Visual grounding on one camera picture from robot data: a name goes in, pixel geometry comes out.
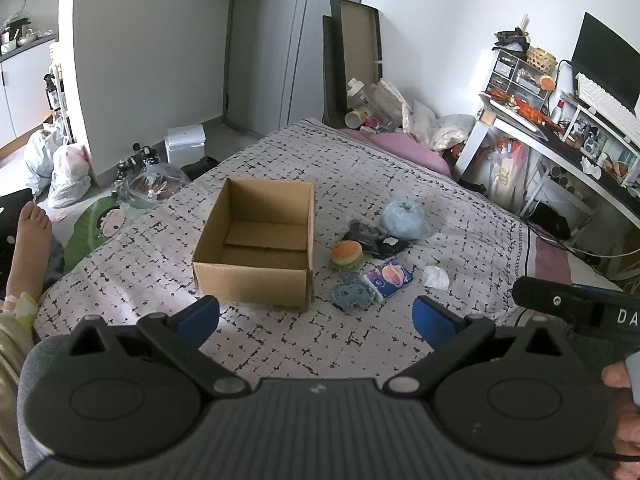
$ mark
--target wicker basket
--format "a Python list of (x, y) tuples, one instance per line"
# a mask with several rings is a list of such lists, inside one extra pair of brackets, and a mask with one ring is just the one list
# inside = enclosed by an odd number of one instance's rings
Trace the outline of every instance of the wicker basket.
[(527, 63), (536, 67), (543, 74), (551, 75), (558, 64), (558, 60), (546, 50), (531, 47), (527, 53)]

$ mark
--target white box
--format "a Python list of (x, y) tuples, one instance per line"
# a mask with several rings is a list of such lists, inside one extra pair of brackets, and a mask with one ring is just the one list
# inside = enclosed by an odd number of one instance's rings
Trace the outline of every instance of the white box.
[(169, 163), (181, 168), (198, 162), (205, 156), (204, 142), (205, 134), (202, 124), (171, 128), (164, 138)]

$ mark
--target black desktop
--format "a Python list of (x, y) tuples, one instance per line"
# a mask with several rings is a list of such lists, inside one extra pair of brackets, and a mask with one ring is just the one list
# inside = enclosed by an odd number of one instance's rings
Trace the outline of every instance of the black desktop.
[(572, 63), (574, 74), (584, 74), (634, 111), (640, 96), (640, 52), (588, 12)]

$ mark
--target toy hamburger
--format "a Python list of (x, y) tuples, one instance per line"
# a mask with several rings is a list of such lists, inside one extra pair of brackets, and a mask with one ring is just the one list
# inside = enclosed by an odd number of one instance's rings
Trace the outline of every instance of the toy hamburger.
[(362, 246), (357, 242), (347, 240), (331, 249), (331, 266), (334, 269), (357, 269), (363, 263)]

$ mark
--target ribbed gray surface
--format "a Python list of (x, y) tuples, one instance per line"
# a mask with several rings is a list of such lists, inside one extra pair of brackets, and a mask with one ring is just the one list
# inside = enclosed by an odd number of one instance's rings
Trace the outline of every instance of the ribbed gray surface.
[(106, 471), (51, 460), (33, 480), (606, 480), (587, 460), (526, 471), (483, 462), (442, 438), (420, 403), (369, 380), (263, 381), (217, 402), (198, 431), (145, 464)]

